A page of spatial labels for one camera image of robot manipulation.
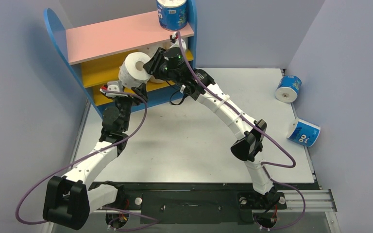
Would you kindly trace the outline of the white floral paper roll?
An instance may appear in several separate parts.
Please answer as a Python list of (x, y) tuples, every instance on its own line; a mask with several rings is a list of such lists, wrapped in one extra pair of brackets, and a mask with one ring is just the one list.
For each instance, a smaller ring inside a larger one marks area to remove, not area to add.
[(150, 58), (153, 58), (153, 56), (155, 55), (155, 53), (160, 47), (161, 47), (160, 45), (145, 46), (145, 47), (139, 48), (138, 51), (145, 53)]
[(118, 77), (122, 85), (131, 89), (146, 83), (151, 78), (151, 75), (144, 70), (143, 65), (150, 59), (150, 56), (142, 52), (128, 54), (119, 68)]
[(168, 49), (171, 49), (171, 48), (182, 48), (184, 52), (187, 51), (187, 43), (181, 39), (181, 42), (179, 43), (179, 39), (178, 38), (173, 38), (170, 40), (170, 45), (168, 47)]

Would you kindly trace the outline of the blue paper roll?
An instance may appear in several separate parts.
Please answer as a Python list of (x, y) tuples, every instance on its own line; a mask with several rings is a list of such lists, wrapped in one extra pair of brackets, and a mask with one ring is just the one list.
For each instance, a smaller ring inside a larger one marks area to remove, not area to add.
[(187, 0), (157, 0), (158, 21), (162, 28), (178, 31), (187, 24)]
[(302, 81), (300, 78), (286, 75), (280, 80), (275, 91), (275, 97), (281, 102), (292, 103), (297, 99), (301, 86)]
[(317, 141), (320, 132), (320, 126), (297, 117), (289, 125), (287, 139), (309, 148)]

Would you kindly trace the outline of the blue pink yellow shelf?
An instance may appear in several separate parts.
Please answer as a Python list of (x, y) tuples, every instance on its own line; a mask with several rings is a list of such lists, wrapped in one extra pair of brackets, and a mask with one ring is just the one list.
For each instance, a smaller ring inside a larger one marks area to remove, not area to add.
[(126, 56), (169, 42), (173, 34), (160, 26), (157, 10), (71, 29), (65, 29), (51, 8), (43, 17), (57, 53), (100, 116), (112, 104), (100, 88), (118, 78)]

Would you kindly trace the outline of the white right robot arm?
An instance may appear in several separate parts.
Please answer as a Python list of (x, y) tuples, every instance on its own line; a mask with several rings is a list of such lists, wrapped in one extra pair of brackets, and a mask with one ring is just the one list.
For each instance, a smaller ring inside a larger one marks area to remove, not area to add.
[(230, 147), (231, 153), (244, 162), (258, 206), (269, 210), (286, 203), (261, 164), (263, 133), (267, 127), (265, 121), (255, 120), (241, 111), (206, 71), (189, 69), (189, 63), (179, 48), (159, 48), (143, 69), (157, 79), (174, 82), (184, 97), (191, 97), (207, 107), (231, 130), (237, 139)]

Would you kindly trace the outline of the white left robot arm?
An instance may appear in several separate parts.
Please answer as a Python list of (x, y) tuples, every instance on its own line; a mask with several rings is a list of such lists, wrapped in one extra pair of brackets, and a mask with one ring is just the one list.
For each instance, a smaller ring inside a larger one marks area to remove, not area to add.
[(119, 209), (127, 203), (123, 185), (106, 181), (92, 187), (92, 183), (125, 149), (132, 107), (148, 101), (145, 83), (131, 90), (133, 93), (125, 93), (120, 81), (109, 82), (100, 89), (114, 102), (103, 111), (100, 138), (90, 157), (74, 165), (63, 176), (49, 179), (43, 207), (44, 220), (79, 230), (92, 212), (105, 206)]

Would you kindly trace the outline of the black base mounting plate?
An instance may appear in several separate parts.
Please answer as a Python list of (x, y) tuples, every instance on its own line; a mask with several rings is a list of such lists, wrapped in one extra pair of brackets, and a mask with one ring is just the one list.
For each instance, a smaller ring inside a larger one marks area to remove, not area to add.
[(250, 183), (118, 183), (116, 201), (107, 207), (140, 211), (142, 224), (252, 224), (287, 209), (277, 186), (261, 195)]

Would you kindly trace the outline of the aluminium rail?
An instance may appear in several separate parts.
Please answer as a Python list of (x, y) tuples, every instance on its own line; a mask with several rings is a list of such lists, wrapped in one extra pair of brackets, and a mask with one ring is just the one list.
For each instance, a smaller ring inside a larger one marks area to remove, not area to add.
[[(336, 207), (330, 190), (293, 190), (277, 188), (285, 197), (284, 205), (278, 204), (279, 210), (330, 212)], [(245, 184), (223, 185), (209, 184), (203, 186), (152, 189), (125, 189), (103, 185), (88, 192), (89, 206), (92, 212), (98, 209), (140, 210), (142, 213), (163, 213), (170, 210), (181, 211), (221, 211), (232, 208), (240, 211), (269, 211), (256, 204), (258, 193)]]

